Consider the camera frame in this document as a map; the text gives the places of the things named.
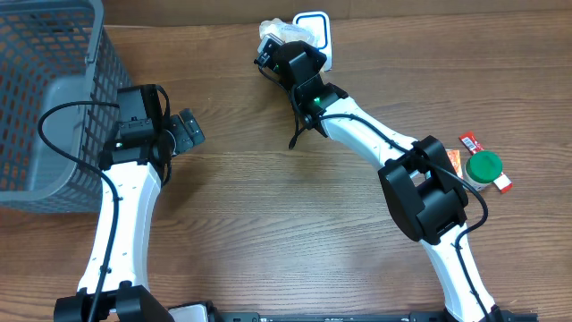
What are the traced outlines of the white snack wrapper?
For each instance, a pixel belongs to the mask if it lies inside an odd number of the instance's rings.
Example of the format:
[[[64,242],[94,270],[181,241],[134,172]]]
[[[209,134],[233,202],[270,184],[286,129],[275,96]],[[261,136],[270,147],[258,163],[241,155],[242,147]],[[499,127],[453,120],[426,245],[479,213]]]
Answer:
[[[269,34],[274,34],[284,43],[301,40],[307,42],[309,45],[316,46],[319,40],[315,33],[310,29],[284,22],[279,18],[262,21],[260,23],[260,38]]]

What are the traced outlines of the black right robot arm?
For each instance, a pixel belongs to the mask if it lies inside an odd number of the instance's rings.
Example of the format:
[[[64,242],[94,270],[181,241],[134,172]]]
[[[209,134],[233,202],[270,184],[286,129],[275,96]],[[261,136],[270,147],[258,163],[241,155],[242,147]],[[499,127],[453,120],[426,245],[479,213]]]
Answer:
[[[295,134],[318,131],[370,163],[378,174],[392,220],[427,253],[441,284],[449,320],[500,321],[501,310],[486,291],[468,235],[465,208],[476,190],[460,179],[442,143],[416,140],[383,125],[343,89],[324,83],[325,54],[304,41],[267,37],[258,70],[282,88],[295,114]]]

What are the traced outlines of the red snack bar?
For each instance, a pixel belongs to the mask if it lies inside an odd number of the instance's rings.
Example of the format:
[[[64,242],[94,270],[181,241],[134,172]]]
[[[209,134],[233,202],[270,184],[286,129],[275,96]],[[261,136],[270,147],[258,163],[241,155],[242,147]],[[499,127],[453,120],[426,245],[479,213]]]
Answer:
[[[472,131],[468,131],[464,134],[462,134],[459,137],[459,140],[461,141],[461,143],[468,149],[468,151],[470,152],[471,156],[474,155],[475,153],[482,151],[482,150],[486,150],[482,144],[476,139],[474,133]],[[513,183],[510,180],[510,178],[508,178],[508,176],[503,172],[501,173],[501,176],[498,177],[493,183],[491,183],[493,185],[495,185],[497,187],[497,189],[501,192],[501,193],[506,193],[508,192],[512,187],[513,187]]]

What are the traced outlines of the orange white snack packet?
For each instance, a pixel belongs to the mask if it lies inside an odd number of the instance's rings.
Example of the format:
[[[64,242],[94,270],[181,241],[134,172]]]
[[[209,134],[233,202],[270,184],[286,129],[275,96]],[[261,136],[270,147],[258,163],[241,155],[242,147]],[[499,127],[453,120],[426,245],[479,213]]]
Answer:
[[[462,170],[462,162],[460,151],[457,149],[447,149],[446,150],[448,158],[455,170],[457,177],[463,179],[463,170]]]

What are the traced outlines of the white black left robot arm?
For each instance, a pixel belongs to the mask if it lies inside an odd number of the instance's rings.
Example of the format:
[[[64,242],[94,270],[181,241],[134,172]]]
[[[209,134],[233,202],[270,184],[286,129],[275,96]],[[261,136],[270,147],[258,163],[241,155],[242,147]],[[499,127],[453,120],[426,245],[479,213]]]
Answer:
[[[172,160],[205,140],[188,109],[172,114],[155,84],[119,89],[119,113],[97,165],[79,161],[102,181],[101,208],[89,263],[75,295],[55,304],[56,321],[171,321],[149,291],[147,253],[151,219]]]

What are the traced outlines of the green lid jar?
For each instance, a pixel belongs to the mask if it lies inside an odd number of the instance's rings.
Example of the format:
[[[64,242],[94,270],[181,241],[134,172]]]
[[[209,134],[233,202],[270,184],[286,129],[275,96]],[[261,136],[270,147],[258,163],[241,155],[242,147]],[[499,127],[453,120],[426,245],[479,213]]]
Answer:
[[[489,150],[472,155],[463,166],[463,175],[476,191],[481,191],[501,176],[503,163],[500,157]]]

